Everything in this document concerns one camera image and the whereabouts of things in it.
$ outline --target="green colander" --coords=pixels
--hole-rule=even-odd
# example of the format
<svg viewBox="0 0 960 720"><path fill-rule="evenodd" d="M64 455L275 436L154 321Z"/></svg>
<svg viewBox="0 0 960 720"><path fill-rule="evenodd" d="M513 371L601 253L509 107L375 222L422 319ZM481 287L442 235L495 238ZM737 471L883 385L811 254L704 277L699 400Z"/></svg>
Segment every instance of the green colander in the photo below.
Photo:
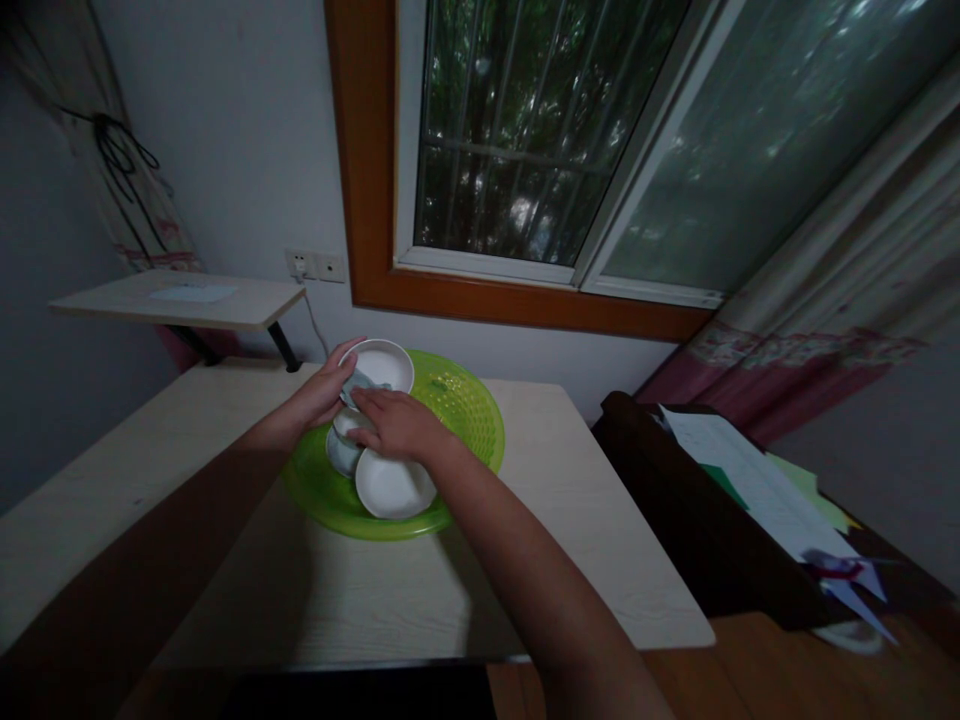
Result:
<svg viewBox="0 0 960 720"><path fill-rule="evenodd" d="M407 352L416 372L410 394L498 472L503 461L503 418L490 391L452 360L420 350ZM439 495L430 507L407 520L380 520L367 512L353 481L334 470L327 459L330 429L328 423L304 435L280 474L287 491L310 517L361 540L407 540L450 524L450 512Z"/></svg>

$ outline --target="window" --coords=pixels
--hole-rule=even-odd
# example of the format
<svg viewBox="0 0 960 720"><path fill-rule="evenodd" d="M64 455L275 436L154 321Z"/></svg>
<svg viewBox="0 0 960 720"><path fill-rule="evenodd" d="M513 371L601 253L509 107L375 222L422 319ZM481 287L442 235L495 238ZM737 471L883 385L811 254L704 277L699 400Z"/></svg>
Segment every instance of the window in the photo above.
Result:
<svg viewBox="0 0 960 720"><path fill-rule="evenodd" d="M951 0L326 7L355 302L675 340L960 38Z"/></svg>

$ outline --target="hand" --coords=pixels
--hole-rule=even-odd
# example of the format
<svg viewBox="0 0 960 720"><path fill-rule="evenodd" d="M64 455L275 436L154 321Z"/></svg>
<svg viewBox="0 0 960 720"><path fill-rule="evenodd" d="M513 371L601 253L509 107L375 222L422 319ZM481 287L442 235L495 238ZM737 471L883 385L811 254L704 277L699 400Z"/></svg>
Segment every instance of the hand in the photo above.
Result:
<svg viewBox="0 0 960 720"><path fill-rule="evenodd" d="M451 442L459 443L430 408L406 393L355 388L352 397L377 431L357 428L347 437L385 457L426 464Z"/></svg>
<svg viewBox="0 0 960 720"><path fill-rule="evenodd" d="M337 345L323 367L283 404L282 410L304 430L330 422L343 409L340 391L357 366L357 354L350 354L343 365L339 363L354 345L364 340L365 337L358 337Z"/></svg>

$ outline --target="wooden table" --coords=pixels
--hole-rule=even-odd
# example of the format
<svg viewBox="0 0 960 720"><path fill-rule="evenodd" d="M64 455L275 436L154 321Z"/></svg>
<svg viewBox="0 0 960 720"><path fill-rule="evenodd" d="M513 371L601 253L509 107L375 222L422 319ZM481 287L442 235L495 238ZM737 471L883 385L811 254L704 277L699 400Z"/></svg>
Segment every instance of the wooden table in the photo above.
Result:
<svg viewBox="0 0 960 720"><path fill-rule="evenodd" d="M226 286L235 291L214 302L157 299L158 290L178 286ZM256 332L266 330L287 363L288 372L300 368L280 328L280 317L306 295L302 285L251 278L224 277L175 270L148 270L91 290L52 300L48 307L63 315L106 317L129 322L166 325L193 348L208 366L223 358L191 328Z"/></svg>
<svg viewBox="0 0 960 720"><path fill-rule="evenodd" d="M0 649L90 559L319 366L197 366L0 518ZM640 649L704 646L703 613L564 390L485 380L500 476L546 525ZM398 543L310 520L278 482L155 664L350 667L524 649L451 528Z"/></svg>

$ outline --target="pink floral curtain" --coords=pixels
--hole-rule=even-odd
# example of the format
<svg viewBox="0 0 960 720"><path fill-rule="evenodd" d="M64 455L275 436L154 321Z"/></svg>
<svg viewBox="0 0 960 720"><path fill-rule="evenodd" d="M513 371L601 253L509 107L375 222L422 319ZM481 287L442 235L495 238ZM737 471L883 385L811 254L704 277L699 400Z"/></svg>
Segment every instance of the pink floral curtain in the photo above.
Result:
<svg viewBox="0 0 960 720"><path fill-rule="evenodd" d="M960 315L958 108L953 62L637 400L769 443L936 342Z"/></svg>
<svg viewBox="0 0 960 720"><path fill-rule="evenodd" d="M129 272L151 268L203 272L193 243L157 172L137 142L107 48L86 0L14 2L0 33L0 51L33 96L61 123L90 179L92 199L109 242ZM161 339L183 371L199 358L169 330ZM238 353L233 333L202 331L223 355Z"/></svg>

